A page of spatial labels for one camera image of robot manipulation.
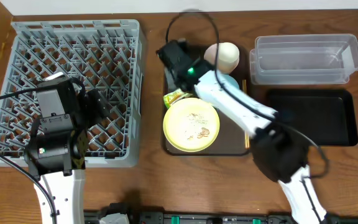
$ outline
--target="empty black tray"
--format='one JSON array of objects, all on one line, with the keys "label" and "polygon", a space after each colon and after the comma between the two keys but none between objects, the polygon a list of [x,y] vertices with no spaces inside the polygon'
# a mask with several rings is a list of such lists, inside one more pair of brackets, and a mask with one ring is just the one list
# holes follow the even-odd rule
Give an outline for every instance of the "empty black tray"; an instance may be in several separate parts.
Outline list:
[{"label": "empty black tray", "polygon": [[281,119],[324,146],[358,143],[352,95],[346,90],[270,90]]}]

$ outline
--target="tray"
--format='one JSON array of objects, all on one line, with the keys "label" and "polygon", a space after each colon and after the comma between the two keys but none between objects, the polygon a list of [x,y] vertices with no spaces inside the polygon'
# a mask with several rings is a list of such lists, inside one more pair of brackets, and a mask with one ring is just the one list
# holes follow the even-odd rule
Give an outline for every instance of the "tray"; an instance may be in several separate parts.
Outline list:
[{"label": "tray", "polygon": [[[87,167],[131,167],[139,159],[145,38],[136,20],[13,22],[17,32],[1,95],[34,88],[63,72],[109,102],[110,116],[88,131]],[[0,101],[0,154],[27,166],[23,150],[40,116],[34,93]]]},{"label": "tray", "polygon": [[282,119],[319,145],[358,143],[353,99],[346,90],[270,90],[267,98]]},{"label": "tray", "polygon": [[[207,48],[208,46],[188,47],[188,49],[191,49],[191,52],[189,52],[189,54],[192,57],[203,57],[204,52]],[[230,74],[230,76],[236,79],[240,88],[242,89],[241,83],[243,83],[243,80],[246,78],[246,71],[248,71],[248,68],[246,63],[247,60],[245,58],[245,50],[242,47],[239,47],[239,50],[240,62],[237,68],[234,69],[234,71]],[[166,95],[168,93],[168,86],[165,76],[163,89],[163,94]],[[163,116],[166,112],[167,108],[163,104]],[[246,141],[245,132],[222,112],[220,112],[219,110],[217,110],[217,112],[220,120],[220,129],[219,134],[216,137],[215,141],[212,143],[212,145],[199,152],[183,152],[175,148],[168,142],[161,127],[162,148],[164,149],[164,151],[173,156],[244,156],[248,154],[248,145],[246,145],[248,142]]]}]

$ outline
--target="plastic bin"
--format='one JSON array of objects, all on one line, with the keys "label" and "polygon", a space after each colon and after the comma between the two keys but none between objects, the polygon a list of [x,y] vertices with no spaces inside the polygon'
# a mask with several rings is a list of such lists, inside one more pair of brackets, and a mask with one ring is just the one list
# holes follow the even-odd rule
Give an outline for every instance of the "plastic bin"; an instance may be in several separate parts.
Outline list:
[{"label": "plastic bin", "polygon": [[[34,88],[56,72],[98,89],[110,116],[88,130],[87,167],[132,167],[139,160],[140,93],[146,41],[136,20],[13,22],[1,95]],[[0,154],[27,166],[23,150],[41,115],[35,93],[0,100]],[[0,166],[7,166],[0,161]]]},{"label": "plastic bin", "polygon": [[342,84],[358,71],[352,34],[258,37],[250,52],[253,84]]}]

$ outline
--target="white wall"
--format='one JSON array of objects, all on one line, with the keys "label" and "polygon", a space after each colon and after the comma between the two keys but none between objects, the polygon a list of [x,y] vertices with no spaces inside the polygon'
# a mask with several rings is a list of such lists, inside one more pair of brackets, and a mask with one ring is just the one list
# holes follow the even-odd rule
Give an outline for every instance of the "white wall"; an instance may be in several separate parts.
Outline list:
[{"label": "white wall", "polygon": [[358,9],[358,0],[0,0],[14,16],[137,12]]}]

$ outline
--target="yellow plate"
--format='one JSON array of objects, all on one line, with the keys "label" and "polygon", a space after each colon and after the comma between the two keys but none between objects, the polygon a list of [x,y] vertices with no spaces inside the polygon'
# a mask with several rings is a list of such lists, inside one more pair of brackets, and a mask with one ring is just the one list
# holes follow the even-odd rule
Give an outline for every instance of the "yellow plate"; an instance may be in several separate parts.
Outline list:
[{"label": "yellow plate", "polygon": [[163,131],[172,146],[198,152],[215,141],[219,125],[218,113],[211,104],[187,98],[174,103],[165,113]]}]

